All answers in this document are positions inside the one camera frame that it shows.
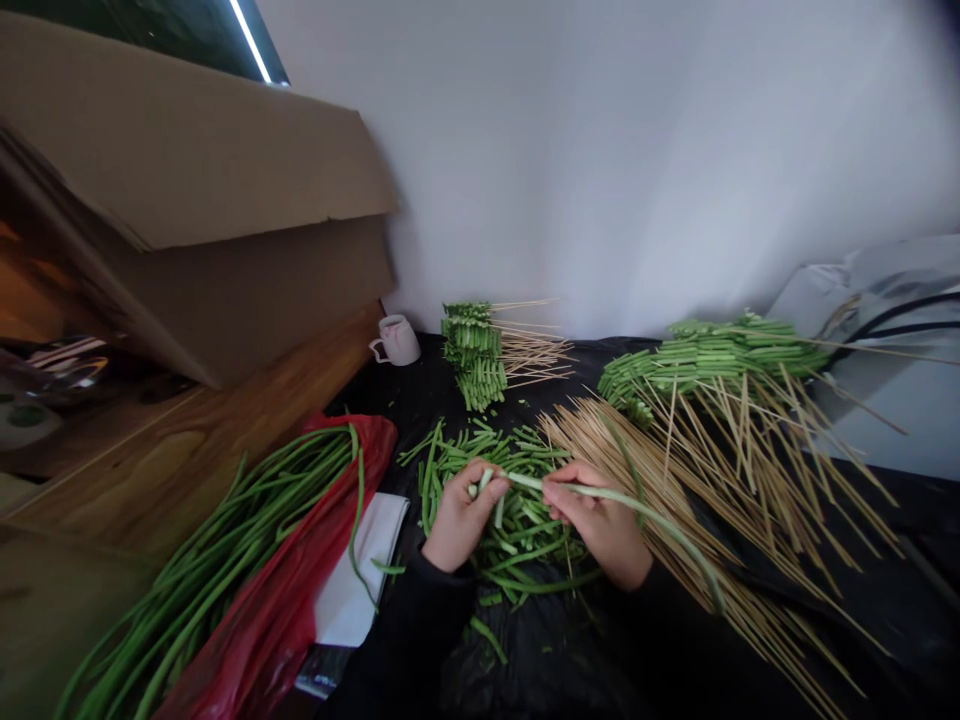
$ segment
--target white paper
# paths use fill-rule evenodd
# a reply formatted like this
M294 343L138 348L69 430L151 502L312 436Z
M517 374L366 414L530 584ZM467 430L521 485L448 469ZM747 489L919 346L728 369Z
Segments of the white paper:
M388 565L410 501L399 495L377 493L370 501L354 541L357 567L374 599L380 600L386 576L371 560ZM313 606L317 642L359 647L373 625L374 609L344 552Z

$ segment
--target hand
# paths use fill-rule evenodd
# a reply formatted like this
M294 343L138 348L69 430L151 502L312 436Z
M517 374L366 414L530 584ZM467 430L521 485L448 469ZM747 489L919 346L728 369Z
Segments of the hand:
M637 514L614 500L565 490L563 483L569 482L614 490L616 485L592 465L575 460L544 478L543 501L550 506L551 518L573 523L610 582L625 592L636 590L653 567Z
M467 488L480 482L480 476L487 468L493 470L493 479L476 499L471 499ZM496 477L499 471L496 465L482 458L474 458L447 483L440 499L437 519L421 550L431 565L452 573L470 558L480 543L490 512L497 500L510 489L509 480Z

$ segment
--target white mug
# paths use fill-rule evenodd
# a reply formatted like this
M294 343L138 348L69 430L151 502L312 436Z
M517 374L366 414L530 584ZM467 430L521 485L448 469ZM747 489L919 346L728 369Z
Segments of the white mug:
M380 357L376 344L383 343L387 357ZM420 343L403 315L387 315L380 321L380 337L370 343L378 363L393 363L398 367L409 365L420 358Z

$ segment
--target cardboard box flap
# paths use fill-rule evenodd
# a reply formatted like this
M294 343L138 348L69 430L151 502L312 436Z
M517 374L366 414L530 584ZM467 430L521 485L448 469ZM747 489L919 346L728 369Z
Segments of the cardboard box flap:
M141 250L391 212L354 110L0 12L0 116Z

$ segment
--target black cable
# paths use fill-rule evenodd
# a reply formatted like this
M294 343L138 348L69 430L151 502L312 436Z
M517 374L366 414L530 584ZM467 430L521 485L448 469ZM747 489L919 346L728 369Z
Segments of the black cable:
M906 335L912 332L924 332L925 330L956 330L960 329L960 321L944 321L938 323L916 323L915 325L901 325L900 327L887 328L886 330L874 330L861 340L872 340L882 337L896 337L897 335Z
M926 307L927 305L936 305L943 302L951 301L960 301L960 292L953 293L943 293L941 295L931 295L929 297L920 298L919 300L911 300L910 302L903 303L902 305L897 305L892 307L889 310L880 313L875 318L863 324L856 332L854 332L846 340L846 345L855 343L857 340L863 340L868 336L872 336L873 331L883 325L884 323L889 322L895 317L899 317L913 310L918 310L919 308ZM846 357L849 357L853 354L857 348L838 348L833 355L830 356L829 362L824 366L821 372L828 372L830 368L836 365L838 362L843 360Z

